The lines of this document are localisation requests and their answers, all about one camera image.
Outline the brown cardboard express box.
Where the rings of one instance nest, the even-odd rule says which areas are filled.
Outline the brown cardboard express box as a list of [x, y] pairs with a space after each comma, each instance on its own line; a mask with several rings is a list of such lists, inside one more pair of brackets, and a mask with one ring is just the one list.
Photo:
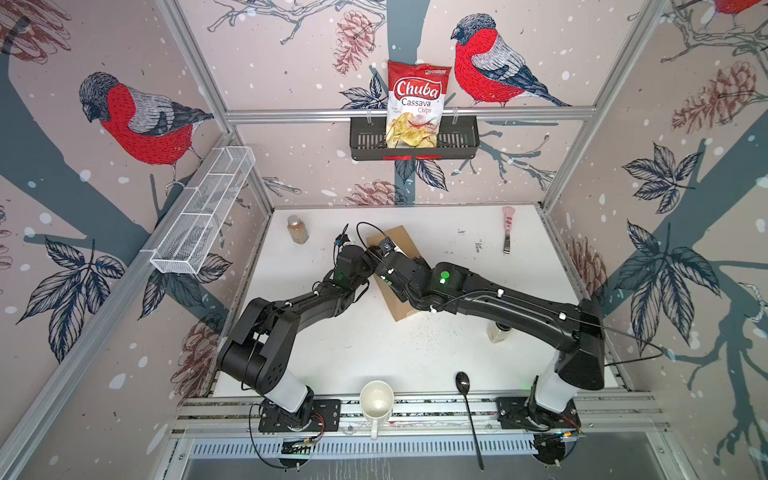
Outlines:
[[385, 266], [376, 268], [374, 278], [392, 318], [399, 322], [419, 312], [412, 300], [420, 300], [415, 283], [415, 260], [420, 258], [420, 252], [403, 225], [364, 235], [363, 240], [372, 247], [379, 246], [385, 237], [395, 248], [384, 255]]

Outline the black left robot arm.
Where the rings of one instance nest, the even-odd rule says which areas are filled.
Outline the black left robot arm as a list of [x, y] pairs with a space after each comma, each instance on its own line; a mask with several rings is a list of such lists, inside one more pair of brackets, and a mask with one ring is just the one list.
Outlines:
[[369, 288], [381, 249], [346, 245], [311, 292], [289, 300], [251, 300], [224, 341], [216, 368], [275, 404], [293, 422], [311, 416], [314, 393], [288, 371], [298, 333], [344, 313]]

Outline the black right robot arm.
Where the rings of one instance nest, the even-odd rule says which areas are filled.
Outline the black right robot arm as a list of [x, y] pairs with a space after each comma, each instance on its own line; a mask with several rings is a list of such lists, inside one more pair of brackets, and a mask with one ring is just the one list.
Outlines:
[[605, 335], [599, 303], [541, 299], [496, 284], [449, 262], [390, 252], [375, 267], [395, 294], [420, 311], [480, 317], [533, 336], [557, 353], [533, 388], [535, 405], [561, 413], [580, 390], [605, 387]]

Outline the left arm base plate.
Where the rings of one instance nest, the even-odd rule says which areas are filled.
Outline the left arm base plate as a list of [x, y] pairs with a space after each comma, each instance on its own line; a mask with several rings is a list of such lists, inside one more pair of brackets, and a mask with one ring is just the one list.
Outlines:
[[260, 433], [337, 432], [341, 418], [341, 401], [317, 399], [305, 401], [295, 413], [267, 400], [258, 414]]

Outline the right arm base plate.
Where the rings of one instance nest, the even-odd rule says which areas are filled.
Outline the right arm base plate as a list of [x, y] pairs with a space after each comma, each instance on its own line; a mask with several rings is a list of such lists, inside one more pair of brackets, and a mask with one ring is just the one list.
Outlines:
[[497, 420], [502, 429], [526, 430], [544, 433], [551, 430], [575, 430], [581, 428], [581, 421], [573, 399], [563, 412], [555, 413], [537, 406], [528, 397], [497, 397]]

